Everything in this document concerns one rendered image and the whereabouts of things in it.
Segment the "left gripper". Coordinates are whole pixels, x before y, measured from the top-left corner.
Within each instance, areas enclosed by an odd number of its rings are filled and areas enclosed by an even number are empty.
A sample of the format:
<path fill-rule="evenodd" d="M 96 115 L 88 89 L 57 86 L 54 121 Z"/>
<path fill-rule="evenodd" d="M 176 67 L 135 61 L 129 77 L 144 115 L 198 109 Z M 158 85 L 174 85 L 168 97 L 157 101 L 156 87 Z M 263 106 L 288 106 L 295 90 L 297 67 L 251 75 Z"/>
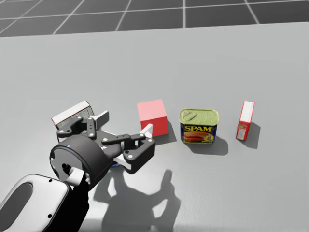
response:
<path fill-rule="evenodd" d="M 50 165 L 59 180 L 76 187 L 85 177 L 92 190 L 112 164 L 134 174 L 154 156 L 152 124 L 138 134 L 114 136 L 99 131 L 108 121 L 106 110 L 89 118 L 76 116 L 57 130 L 57 139 L 63 141 L 52 148 Z"/>

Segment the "pink cube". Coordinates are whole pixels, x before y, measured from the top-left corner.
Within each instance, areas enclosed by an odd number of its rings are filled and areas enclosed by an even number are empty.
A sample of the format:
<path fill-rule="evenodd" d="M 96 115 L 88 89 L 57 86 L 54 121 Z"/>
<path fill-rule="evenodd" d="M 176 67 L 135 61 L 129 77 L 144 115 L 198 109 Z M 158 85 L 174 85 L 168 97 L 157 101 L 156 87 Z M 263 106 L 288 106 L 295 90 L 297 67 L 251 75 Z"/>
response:
<path fill-rule="evenodd" d="M 137 104 L 141 129 L 148 124 L 153 125 L 152 136 L 168 134 L 167 113 L 162 99 L 140 102 Z"/>

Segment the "red and white carton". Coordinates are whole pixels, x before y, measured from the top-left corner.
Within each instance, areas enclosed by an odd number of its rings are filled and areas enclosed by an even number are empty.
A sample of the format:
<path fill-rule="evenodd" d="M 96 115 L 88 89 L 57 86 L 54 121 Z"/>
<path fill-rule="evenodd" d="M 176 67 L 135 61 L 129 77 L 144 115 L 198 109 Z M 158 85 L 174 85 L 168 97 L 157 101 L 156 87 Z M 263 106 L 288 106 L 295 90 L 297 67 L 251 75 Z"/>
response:
<path fill-rule="evenodd" d="M 90 116 L 94 116 L 94 112 L 88 101 L 82 101 L 73 107 L 63 111 L 62 113 L 51 118 L 54 126 L 59 129 L 65 123 L 70 121 L 72 118 L 76 116 L 81 116 L 83 118 L 89 118 Z"/>

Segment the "green and blue rectangular can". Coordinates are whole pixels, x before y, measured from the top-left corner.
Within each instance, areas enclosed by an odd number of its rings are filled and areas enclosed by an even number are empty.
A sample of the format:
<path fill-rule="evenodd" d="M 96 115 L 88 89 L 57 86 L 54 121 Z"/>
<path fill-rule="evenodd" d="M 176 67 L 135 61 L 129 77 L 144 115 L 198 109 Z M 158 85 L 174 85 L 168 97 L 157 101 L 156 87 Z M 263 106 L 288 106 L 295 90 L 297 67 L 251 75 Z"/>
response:
<path fill-rule="evenodd" d="M 216 139 L 219 114 L 211 109 L 183 109 L 179 114 L 181 140 L 185 144 L 211 145 Z"/>

